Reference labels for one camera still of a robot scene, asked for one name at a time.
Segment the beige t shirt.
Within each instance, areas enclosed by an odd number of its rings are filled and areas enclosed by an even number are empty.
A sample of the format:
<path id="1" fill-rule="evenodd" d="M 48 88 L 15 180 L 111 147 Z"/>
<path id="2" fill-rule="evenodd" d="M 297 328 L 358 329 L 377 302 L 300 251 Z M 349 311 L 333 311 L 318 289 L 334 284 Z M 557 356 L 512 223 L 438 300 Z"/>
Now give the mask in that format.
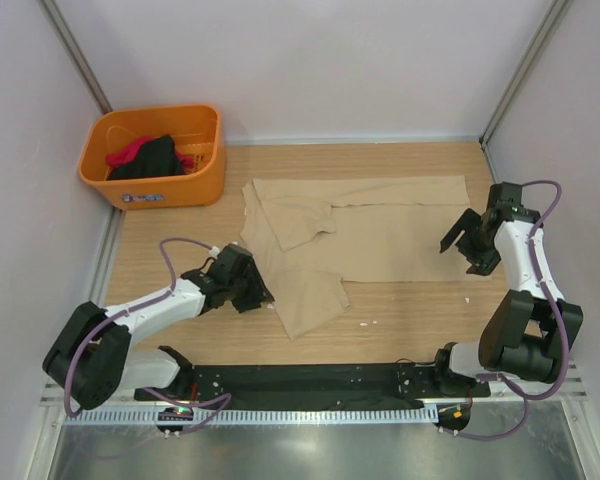
<path id="1" fill-rule="evenodd" d="M 470 206 L 462 176 L 253 179 L 241 239 L 290 339 L 343 314 L 346 282 L 469 280 L 440 241 Z"/>

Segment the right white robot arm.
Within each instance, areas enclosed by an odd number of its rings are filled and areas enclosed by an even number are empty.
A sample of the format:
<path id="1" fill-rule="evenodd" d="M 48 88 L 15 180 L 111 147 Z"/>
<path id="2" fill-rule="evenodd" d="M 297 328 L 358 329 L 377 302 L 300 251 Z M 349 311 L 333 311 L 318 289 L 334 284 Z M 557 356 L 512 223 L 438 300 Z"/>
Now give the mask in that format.
<path id="1" fill-rule="evenodd" d="M 452 396 L 467 384 L 503 382 L 525 400 L 546 400 L 564 383 L 571 348 L 584 320 L 566 301 L 544 251 L 544 223 L 562 187 L 544 212 L 523 204 L 524 185 L 491 186 L 483 213 L 467 209 L 440 242 L 456 247 L 468 274 L 486 277 L 504 267 L 508 290 L 474 343 L 449 343 L 435 357 L 432 387 Z"/>

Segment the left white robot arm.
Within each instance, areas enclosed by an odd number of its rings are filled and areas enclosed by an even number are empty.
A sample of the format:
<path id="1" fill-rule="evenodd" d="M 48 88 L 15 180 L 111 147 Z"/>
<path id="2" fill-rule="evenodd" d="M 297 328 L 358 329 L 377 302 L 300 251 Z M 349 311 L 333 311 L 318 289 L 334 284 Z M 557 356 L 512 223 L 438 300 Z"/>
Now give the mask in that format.
<path id="1" fill-rule="evenodd" d="M 120 391 L 131 391 L 140 401 L 184 403 L 194 390 L 192 363 L 168 346 L 138 352 L 136 345 L 225 304 L 244 313 L 273 302 L 248 250 L 230 243 L 208 251 L 201 267 L 172 273 L 168 286 L 144 297 L 109 307 L 87 301 L 75 308 L 42 363 L 64 390 L 68 417 L 93 410 Z"/>

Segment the orange plastic basket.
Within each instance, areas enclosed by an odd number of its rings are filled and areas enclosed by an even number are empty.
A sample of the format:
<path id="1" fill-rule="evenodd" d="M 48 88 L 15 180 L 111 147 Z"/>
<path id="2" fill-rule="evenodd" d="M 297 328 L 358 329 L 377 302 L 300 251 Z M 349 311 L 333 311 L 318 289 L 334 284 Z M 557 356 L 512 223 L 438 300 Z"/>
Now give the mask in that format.
<path id="1" fill-rule="evenodd" d="M 184 173 L 111 180 L 106 157 L 140 139 L 168 135 L 174 152 L 187 158 Z M 78 167 L 80 179 L 121 210 L 208 206 L 223 193 L 226 148 L 219 111 L 210 105 L 185 104 L 119 110 L 92 127 Z"/>

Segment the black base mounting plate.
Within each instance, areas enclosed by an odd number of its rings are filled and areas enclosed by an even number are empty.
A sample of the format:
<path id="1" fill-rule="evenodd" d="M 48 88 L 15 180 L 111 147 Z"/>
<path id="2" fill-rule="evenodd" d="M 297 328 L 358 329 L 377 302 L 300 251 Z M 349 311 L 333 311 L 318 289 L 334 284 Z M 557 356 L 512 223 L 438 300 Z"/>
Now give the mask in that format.
<path id="1" fill-rule="evenodd" d="M 490 396 L 488 385 L 433 364 L 198 365 L 157 390 L 173 400 L 231 395 L 229 410 L 390 411 L 419 409 L 426 399 Z"/>

